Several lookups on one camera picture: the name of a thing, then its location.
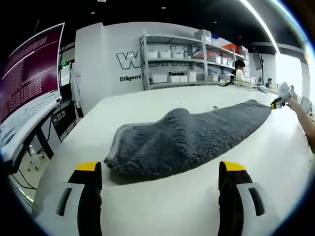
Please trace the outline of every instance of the human arm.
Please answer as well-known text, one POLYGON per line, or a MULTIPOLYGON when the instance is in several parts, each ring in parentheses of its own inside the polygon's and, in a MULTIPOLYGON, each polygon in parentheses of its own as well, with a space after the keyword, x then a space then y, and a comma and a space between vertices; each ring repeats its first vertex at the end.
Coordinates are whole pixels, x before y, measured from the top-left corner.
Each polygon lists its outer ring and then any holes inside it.
POLYGON ((303 111, 296 99, 290 97, 288 100, 289 107, 296 113, 309 141, 312 153, 315 153, 315 125, 310 121, 307 114, 303 111))

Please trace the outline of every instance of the white storage box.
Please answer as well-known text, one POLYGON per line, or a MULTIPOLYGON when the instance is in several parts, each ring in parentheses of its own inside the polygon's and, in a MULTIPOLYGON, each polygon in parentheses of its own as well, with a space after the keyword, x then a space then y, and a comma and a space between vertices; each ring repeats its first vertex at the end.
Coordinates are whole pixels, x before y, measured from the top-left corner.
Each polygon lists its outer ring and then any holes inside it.
POLYGON ((181 81, 181 79, 180 79, 179 75, 174 75, 174 76, 170 76, 170 81, 172 83, 179 83, 181 81))
POLYGON ((196 71, 187 70, 187 71, 184 71, 184 74, 188 76, 188 81, 189 82, 196 82, 197 81, 196 71))
POLYGON ((166 74, 153 74, 151 75, 152 83, 166 83, 167 82, 167 75, 166 74))
POLYGON ((233 67, 233 60, 227 59, 227 65, 233 67))
POLYGON ((171 50, 159 50, 158 51, 159 58, 171 58, 171 50))
POLYGON ((156 59, 156 58, 158 58, 158 51, 157 50, 148 50, 147 51, 147 58, 148 59, 156 59))
POLYGON ((219 74, 218 73, 211 73, 208 75, 208 81, 219 81, 219 74))
POLYGON ((172 58, 184 58, 184 51, 172 50, 172 58))
POLYGON ((210 54, 210 55, 208 55, 208 61, 221 64, 221 56, 219 56, 217 54, 210 54))
POLYGON ((188 82, 188 76, 187 75, 181 75, 180 80, 181 80, 181 83, 187 83, 188 82))
POLYGON ((195 34, 195 38, 198 40, 202 40, 202 36, 205 36, 205 41, 208 44, 212 44, 212 35, 210 31, 207 31, 205 29, 201 29, 197 31, 195 34))
POLYGON ((227 65, 227 58, 221 57, 221 64, 227 65))

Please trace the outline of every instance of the fluffy towel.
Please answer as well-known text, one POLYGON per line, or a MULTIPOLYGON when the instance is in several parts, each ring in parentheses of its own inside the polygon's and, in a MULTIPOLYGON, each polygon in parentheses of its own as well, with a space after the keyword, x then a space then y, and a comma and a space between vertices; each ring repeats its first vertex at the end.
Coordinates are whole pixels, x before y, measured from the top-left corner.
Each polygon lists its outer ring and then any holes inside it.
POLYGON ((239 144, 270 112, 255 100, 200 114, 174 109, 158 122, 121 126, 104 162, 117 173, 136 177, 184 172, 239 144))

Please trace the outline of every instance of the ceiling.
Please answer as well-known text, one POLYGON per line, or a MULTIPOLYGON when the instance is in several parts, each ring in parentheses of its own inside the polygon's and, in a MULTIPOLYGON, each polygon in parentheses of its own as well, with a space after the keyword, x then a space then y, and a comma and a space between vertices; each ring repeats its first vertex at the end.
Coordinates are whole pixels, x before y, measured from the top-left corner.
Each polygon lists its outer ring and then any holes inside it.
MULTIPOLYGON (((62 22, 65 22, 62 46, 74 42, 76 30, 85 26, 97 22, 110 25, 136 21, 206 29, 250 50, 252 42, 270 42, 258 21, 239 0, 19 1, 10 1, 0 12, 1 32, 6 35, 5 47, 0 55, 2 65, 8 55, 25 40, 62 22)), ((302 48, 286 21, 265 0, 248 2, 264 19, 277 43, 302 48)))

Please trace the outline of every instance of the shelving unit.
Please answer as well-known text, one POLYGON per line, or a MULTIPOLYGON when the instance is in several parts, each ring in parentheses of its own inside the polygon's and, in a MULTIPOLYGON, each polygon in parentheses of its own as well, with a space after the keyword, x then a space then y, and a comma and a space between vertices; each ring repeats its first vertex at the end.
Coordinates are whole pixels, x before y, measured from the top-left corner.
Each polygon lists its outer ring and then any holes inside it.
POLYGON ((221 69, 230 69, 233 70, 234 67, 218 64, 212 61, 207 61, 207 50, 217 52, 220 54, 228 55, 233 58, 234 62, 237 59, 245 59, 242 55, 235 53, 235 51, 229 51, 225 48, 217 47, 206 43, 204 36, 202 40, 195 38, 186 38, 180 36, 162 36, 162 35, 147 35, 144 34, 139 38, 140 41, 140 55, 141 55, 141 64, 142 64, 142 74, 143 74, 143 86, 145 90, 158 89, 158 88, 167 88, 167 87, 178 87, 178 86, 191 86, 191 85, 217 85, 218 82, 209 82, 208 79, 208 65, 217 66, 221 69), (189 54, 192 56, 193 47, 199 48, 203 52, 204 59, 176 59, 176 58, 156 58, 148 59, 147 50, 148 44, 164 44, 164 45, 181 45, 189 46, 189 54), (159 84, 150 84, 150 67, 151 63, 162 63, 162 62, 184 62, 190 64, 192 69, 194 65, 203 64, 204 66, 204 81, 197 82, 186 82, 186 83, 159 83, 159 84))

